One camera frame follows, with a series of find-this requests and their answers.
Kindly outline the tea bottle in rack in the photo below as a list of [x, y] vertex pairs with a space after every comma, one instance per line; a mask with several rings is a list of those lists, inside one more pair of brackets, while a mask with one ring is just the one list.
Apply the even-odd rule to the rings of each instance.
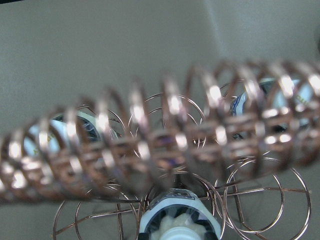
[[[263, 78], [260, 83], [259, 87], [264, 93], [264, 96], [267, 98], [269, 93], [271, 92], [274, 82], [276, 81], [275, 78]], [[306, 105], [310, 102], [312, 97], [312, 90], [311, 87], [307, 84], [303, 84], [295, 96], [294, 103], [296, 105], [303, 104]], [[248, 97], [245, 92], [240, 94], [231, 104], [230, 112], [233, 116], [240, 116], [245, 112], [245, 104]], [[273, 103], [272, 107], [276, 109], [280, 109], [287, 105], [287, 101], [282, 93], [279, 91], [272, 97]], [[306, 129], [309, 125], [309, 120], [306, 118], [302, 118], [299, 120], [299, 126], [301, 129]], [[281, 123], [279, 125], [272, 126], [273, 133], [283, 133], [286, 132], [288, 129], [287, 123]], [[232, 136], [236, 140], [242, 140], [247, 137], [245, 132], [238, 132], [233, 134]]]
[[[77, 119], [87, 133], [87, 138], [90, 143], [101, 141], [102, 137], [101, 134], [98, 133], [96, 119], [93, 114], [79, 110], [77, 112]], [[69, 142], [67, 140], [67, 124], [65, 123], [62, 113], [50, 120], [50, 124], [57, 131], [57, 134], [50, 130], [48, 133], [47, 142], [50, 152], [56, 153], [62, 149], [58, 143], [58, 136], [60, 136], [63, 142], [69, 146]], [[25, 152], [30, 156], [39, 155], [39, 148], [36, 146], [36, 136], [39, 134], [39, 132], [39, 126], [35, 124], [29, 128], [29, 135], [24, 138], [24, 149]]]

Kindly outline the left tea bottle in rack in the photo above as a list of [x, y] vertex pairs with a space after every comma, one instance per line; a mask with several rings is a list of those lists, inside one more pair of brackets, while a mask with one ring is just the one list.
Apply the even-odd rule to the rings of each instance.
[[[93, 114], [79, 110], [77, 112], [77, 119], [87, 133], [87, 138], [90, 143], [101, 141], [102, 137], [101, 134], [98, 133], [96, 119]], [[62, 149], [58, 143], [58, 136], [60, 136], [63, 142], [69, 146], [69, 142], [67, 140], [67, 124], [65, 123], [62, 113], [50, 120], [50, 124], [57, 131], [57, 134], [50, 130], [48, 133], [47, 142], [50, 152], [56, 153]], [[39, 155], [39, 148], [36, 146], [36, 136], [39, 134], [39, 132], [39, 126], [35, 124], [29, 128], [29, 135], [24, 138], [24, 149], [25, 152], [30, 156]]]

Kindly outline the tea bottle white cap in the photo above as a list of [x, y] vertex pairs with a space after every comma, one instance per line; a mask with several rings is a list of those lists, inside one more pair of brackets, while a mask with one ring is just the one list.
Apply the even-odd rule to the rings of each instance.
[[139, 240], [219, 240], [221, 226], [198, 196], [171, 188], [153, 199], [139, 223]]

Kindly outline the right tea bottle in rack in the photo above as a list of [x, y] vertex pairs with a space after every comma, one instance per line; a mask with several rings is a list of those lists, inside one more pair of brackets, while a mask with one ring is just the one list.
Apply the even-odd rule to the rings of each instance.
[[[260, 83], [259, 87], [264, 93], [264, 96], [267, 98], [269, 93], [271, 92], [274, 82], [276, 81], [275, 78], [263, 78]], [[307, 84], [303, 84], [295, 96], [294, 103], [296, 105], [303, 104], [306, 105], [310, 102], [312, 97], [312, 90], [311, 87]], [[231, 104], [230, 112], [233, 116], [240, 116], [245, 112], [245, 104], [248, 97], [245, 92], [240, 94]], [[276, 109], [280, 109], [287, 105], [287, 101], [282, 93], [279, 91], [272, 97], [273, 103], [272, 107]], [[301, 129], [306, 129], [309, 125], [309, 120], [306, 118], [302, 118], [299, 120], [299, 126]], [[273, 133], [283, 133], [286, 132], [288, 129], [287, 123], [281, 123], [279, 125], [272, 126]], [[242, 140], [247, 137], [245, 132], [238, 132], [233, 134], [232, 136], [236, 140]]]

